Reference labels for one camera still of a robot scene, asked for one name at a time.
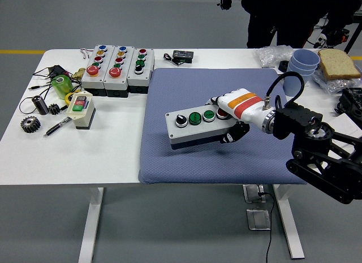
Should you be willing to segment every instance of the yellow floor line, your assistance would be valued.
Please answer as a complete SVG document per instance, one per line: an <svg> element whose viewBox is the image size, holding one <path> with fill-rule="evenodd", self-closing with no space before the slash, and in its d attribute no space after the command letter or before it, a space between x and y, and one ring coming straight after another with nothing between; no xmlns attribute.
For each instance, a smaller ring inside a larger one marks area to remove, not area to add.
<svg viewBox="0 0 362 263"><path fill-rule="evenodd" d="M42 55L45 50L0 50L0 54L37 54Z"/></svg>

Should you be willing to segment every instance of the red stripe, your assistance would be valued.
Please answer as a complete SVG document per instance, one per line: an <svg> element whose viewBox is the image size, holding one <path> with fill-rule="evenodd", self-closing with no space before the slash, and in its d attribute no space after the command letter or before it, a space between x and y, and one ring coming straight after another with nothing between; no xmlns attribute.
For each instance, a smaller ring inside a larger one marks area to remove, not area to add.
<svg viewBox="0 0 362 263"><path fill-rule="evenodd" d="M235 111L234 111L235 116L237 116L239 119L241 119L242 113L245 111L245 109L248 109L249 107L251 107L252 105L254 105L260 101L262 101L262 99L259 96L255 96L255 97L250 98L249 100L243 102L241 105L239 105L235 109Z"/></svg>

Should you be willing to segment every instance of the gray floor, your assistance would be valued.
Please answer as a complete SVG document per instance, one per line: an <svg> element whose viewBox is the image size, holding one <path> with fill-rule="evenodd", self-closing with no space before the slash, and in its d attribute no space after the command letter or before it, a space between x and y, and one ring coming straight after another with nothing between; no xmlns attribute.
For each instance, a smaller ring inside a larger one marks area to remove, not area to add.
<svg viewBox="0 0 362 263"><path fill-rule="evenodd" d="M245 48L248 15L239 2L229 11L217 2L0 0L0 50ZM350 54L362 55L361 37ZM40 59L0 54L0 136ZM29 154L41 163L31 147ZM1 262L77 262L88 209L81 188L3 187L0 198ZM360 201L342 205L310 185L290 201L306 255L301 262L361 262ZM93 261L264 262L269 233L248 230L246 207L238 185L108 188ZM270 210L272 202L262 207ZM290 262L276 208L269 262Z"/></svg>

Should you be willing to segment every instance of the blue padded mat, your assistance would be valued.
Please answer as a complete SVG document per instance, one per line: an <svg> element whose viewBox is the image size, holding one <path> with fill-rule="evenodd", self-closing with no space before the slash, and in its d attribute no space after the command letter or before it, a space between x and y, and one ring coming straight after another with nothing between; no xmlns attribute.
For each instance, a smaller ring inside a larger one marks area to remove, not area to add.
<svg viewBox="0 0 362 263"><path fill-rule="evenodd" d="M285 163L292 158L293 137L278 140L251 124L231 144L219 142L172 150L165 114L202 106L208 99L245 88L261 98L278 77L272 69L154 70L146 103L140 153L142 183L305 184ZM286 103L281 85L273 91Z"/></svg>

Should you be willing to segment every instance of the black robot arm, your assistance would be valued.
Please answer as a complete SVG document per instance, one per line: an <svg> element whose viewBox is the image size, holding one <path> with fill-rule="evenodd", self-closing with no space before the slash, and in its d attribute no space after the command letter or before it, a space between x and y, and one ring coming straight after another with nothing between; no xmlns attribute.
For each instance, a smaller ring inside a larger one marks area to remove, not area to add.
<svg viewBox="0 0 362 263"><path fill-rule="evenodd" d="M285 139L290 133L293 159L286 166L291 173L343 204L362 199L362 140L334 132L322 114L296 103L275 111L273 135ZM353 153L332 139L353 145ZM329 151L340 158L329 157Z"/></svg>

